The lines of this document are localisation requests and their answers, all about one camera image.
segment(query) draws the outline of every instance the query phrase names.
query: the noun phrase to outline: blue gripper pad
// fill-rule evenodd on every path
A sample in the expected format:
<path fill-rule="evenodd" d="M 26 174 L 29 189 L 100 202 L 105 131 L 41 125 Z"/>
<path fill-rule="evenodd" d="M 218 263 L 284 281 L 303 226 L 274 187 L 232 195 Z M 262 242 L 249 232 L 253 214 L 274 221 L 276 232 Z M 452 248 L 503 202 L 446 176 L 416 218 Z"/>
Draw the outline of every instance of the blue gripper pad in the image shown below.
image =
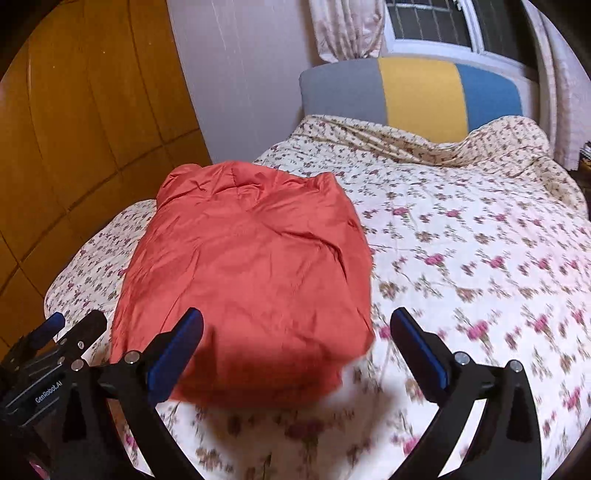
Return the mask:
<path fill-rule="evenodd" d="M 148 371 L 148 402 L 153 407 L 168 400 L 203 337 L 203 316 L 190 308 L 170 332 L 162 355 Z"/>
<path fill-rule="evenodd" d="M 425 398 L 443 403 L 448 397 L 452 353 L 437 335 L 425 333 L 403 307 L 394 310 L 390 333 Z"/>
<path fill-rule="evenodd" d="M 66 319 L 60 312 L 55 312 L 39 327 L 29 333 L 29 346 L 40 350 L 66 326 Z"/>

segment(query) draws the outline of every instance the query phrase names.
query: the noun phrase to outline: wall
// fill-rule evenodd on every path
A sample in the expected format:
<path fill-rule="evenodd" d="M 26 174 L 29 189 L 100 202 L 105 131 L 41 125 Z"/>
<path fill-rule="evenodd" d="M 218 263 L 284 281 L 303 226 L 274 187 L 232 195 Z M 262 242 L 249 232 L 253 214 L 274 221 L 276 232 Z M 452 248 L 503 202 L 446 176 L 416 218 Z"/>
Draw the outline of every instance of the wall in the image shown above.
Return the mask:
<path fill-rule="evenodd" d="M 165 0 L 66 0 L 0 82 L 0 358 L 117 213 L 209 164 Z"/>
<path fill-rule="evenodd" d="M 298 79 L 320 64 L 308 0 L 168 0 L 213 162 L 254 160 L 301 120 Z"/>

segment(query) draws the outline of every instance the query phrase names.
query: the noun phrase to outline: window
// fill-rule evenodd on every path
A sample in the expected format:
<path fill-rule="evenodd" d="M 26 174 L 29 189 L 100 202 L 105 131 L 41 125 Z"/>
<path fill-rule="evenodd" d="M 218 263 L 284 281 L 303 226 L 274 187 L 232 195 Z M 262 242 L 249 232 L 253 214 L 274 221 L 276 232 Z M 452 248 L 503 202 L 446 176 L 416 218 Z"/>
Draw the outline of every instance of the window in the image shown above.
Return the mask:
<path fill-rule="evenodd" d="M 464 61 L 537 80 L 535 44 L 518 0 L 386 0 L 389 53 Z"/>

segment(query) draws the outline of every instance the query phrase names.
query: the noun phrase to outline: bedsheet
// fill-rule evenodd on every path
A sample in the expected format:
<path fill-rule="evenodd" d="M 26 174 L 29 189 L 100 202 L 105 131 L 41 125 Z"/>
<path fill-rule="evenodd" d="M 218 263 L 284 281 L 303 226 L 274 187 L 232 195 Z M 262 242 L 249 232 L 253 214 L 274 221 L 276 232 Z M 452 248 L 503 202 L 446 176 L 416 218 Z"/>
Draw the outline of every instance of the bedsheet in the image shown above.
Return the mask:
<path fill-rule="evenodd" d="M 299 410 L 222 411 L 158 405 L 205 478 L 383 479 L 412 451 L 436 412 L 389 337 L 406 306 L 452 351 L 505 365 L 520 359 L 538 411 L 544 479 L 591 416 L 591 225 L 584 198 L 548 156 L 533 121 L 506 117 L 458 144 L 336 117 L 306 118 L 257 163 L 301 176 L 330 171 L 356 207 L 374 256 L 376 341 L 343 387 Z M 46 297 L 68 324 L 90 308 L 111 324 L 125 268 L 154 202 L 126 209 L 75 256 Z M 86 352 L 106 358 L 109 333 Z M 473 409 L 444 472 L 459 466 L 482 413 Z M 117 416 L 134 465 L 148 471 Z"/>

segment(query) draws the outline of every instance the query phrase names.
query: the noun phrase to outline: gray stripe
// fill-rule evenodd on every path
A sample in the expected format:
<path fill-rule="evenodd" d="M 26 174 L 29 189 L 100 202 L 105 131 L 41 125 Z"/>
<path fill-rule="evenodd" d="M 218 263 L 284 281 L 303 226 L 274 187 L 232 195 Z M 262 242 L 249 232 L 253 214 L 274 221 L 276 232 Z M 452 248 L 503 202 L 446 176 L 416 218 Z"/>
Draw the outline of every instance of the gray stripe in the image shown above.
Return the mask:
<path fill-rule="evenodd" d="M 382 76 L 376 59 L 347 60 L 300 75 L 305 115 L 337 115 L 388 124 Z"/>

